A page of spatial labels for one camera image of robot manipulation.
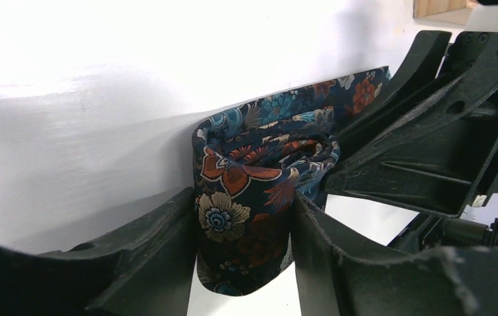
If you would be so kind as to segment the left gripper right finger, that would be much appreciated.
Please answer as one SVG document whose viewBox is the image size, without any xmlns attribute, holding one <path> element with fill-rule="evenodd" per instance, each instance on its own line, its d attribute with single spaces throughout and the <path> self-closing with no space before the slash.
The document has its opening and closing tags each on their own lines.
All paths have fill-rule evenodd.
<svg viewBox="0 0 498 316">
<path fill-rule="evenodd" d="M 388 248 L 297 194 L 291 232 L 303 315 L 498 315 L 498 247 Z"/>
</svg>

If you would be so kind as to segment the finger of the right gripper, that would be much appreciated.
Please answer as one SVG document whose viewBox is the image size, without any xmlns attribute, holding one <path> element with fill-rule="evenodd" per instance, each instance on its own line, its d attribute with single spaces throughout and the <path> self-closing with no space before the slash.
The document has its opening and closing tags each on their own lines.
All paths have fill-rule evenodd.
<svg viewBox="0 0 498 316">
<path fill-rule="evenodd" d="M 380 93 L 348 126 L 335 137 L 342 149 L 360 149 L 377 135 L 407 114 L 413 98 L 440 88 L 447 76 L 437 77 L 451 33 L 422 30 L 414 41 L 394 77 L 383 85 Z"/>
</svg>

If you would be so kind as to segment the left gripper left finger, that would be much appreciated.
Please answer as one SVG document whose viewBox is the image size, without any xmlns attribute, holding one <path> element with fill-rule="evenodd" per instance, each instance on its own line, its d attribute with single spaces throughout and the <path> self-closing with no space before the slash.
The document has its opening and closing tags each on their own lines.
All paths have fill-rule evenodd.
<svg viewBox="0 0 498 316">
<path fill-rule="evenodd" d="M 69 251 L 0 246 L 0 315 L 186 315 L 196 257 L 194 192 Z"/>
</svg>

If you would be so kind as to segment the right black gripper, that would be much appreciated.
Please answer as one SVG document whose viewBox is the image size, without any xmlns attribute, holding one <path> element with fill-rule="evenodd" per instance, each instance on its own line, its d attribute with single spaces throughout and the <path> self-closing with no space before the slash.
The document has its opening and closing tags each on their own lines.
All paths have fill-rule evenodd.
<svg viewBox="0 0 498 316">
<path fill-rule="evenodd" d="M 449 40 L 440 88 L 360 149 L 342 149 L 325 177 L 328 194 L 421 212 L 389 247 L 417 253 L 437 246 L 498 246 L 490 225 L 462 219 L 498 194 L 498 32 Z"/>
</svg>

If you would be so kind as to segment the wooden compartment tray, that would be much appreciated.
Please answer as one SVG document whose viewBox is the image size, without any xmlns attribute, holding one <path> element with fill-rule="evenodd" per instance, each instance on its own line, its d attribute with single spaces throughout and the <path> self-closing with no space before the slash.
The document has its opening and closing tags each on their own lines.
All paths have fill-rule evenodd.
<svg viewBox="0 0 498 316">
<path fill-rule="evenodd" d="M 413 0 L 413 18 L 465 26 L 476 0 Z"/>
</svg>

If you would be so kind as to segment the dark floral tie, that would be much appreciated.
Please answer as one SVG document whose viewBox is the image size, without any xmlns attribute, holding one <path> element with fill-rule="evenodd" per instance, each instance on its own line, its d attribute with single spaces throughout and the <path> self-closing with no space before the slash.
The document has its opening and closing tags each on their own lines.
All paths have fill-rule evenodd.
<svg viewBox="0 0 498 316">
<path fill-rule="evenodd" d="M 292 203 L 323 207 L 320 184 L 345 127 L 390 81 L 388 66 L 277 92 L 215 113 L 193 131 L 197 274 L 226 296 L 262 288 L 293 262 Z"/>
</svg>

